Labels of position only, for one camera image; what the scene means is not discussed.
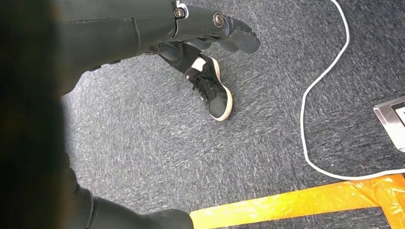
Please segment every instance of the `metal plate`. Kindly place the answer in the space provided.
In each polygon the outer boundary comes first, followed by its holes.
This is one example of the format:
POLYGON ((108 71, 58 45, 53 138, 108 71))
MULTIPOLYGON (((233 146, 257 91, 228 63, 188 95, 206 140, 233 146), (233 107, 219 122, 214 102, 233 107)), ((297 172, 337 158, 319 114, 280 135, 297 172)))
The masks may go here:
POLYGON ((405 96, 375 106, 374 112, 395 147, 405 152, 405 96))

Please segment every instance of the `prosthetic arm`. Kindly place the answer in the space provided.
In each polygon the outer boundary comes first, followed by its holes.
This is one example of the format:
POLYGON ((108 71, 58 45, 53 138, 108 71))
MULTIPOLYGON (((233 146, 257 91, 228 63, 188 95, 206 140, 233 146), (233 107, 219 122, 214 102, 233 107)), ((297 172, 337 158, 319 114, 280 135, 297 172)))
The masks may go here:
POLYGON ((207 49, 212 42, 235 52, 260 46, 245 23, 218 10, 175 0, 54 0, 64 67, 63 93, 86 71, 142 54, 177 58, 170 42, 207 49))

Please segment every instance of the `carpet floor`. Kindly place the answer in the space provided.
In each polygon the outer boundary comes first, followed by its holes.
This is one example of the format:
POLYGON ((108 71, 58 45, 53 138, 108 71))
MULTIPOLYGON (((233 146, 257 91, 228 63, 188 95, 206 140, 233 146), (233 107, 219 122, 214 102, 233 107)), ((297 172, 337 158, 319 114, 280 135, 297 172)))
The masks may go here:
MULTIPOLYGON (((405 1, 340 0, 352 41, 309 94, 310 159, 360 176, 405 167, 373 112, 405 94, 405 1)), ((187 0, 249 24, 262 46, 228 53, 214 44, 234 95, 229 120, 214 121, 197 92, 158 56, 85 73, 64 96, 67 145, 80 184, 138 213, 191 212, 340 182, 305 162, 301 98, 345 42, 329 0, 187 0)), ((275 220, 243 228, 389 228, 379 208, 275 220)))

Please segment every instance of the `orange tape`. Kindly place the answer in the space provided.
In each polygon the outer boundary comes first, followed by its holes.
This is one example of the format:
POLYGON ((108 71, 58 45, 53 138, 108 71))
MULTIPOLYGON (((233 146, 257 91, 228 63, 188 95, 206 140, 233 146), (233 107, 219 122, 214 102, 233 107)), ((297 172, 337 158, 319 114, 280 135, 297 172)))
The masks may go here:
POLYGON ((213 229, 359 208, 382 207, 392 228, 405 228, 402 175, 341 182, 194 211, 195 229, 213 229))

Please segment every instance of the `shoe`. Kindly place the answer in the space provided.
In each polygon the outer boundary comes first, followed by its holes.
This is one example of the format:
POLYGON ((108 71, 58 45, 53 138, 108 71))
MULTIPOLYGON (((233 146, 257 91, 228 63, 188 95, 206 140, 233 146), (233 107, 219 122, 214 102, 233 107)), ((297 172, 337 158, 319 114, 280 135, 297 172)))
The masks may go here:
POLYGON ((221 83, 221 72, 218 62, 208 56, 200 55, 185 77, 193 84, 193 90, 198 90, 205 108, 217 121, 224 121, 232 111, 232 94, 221 83))

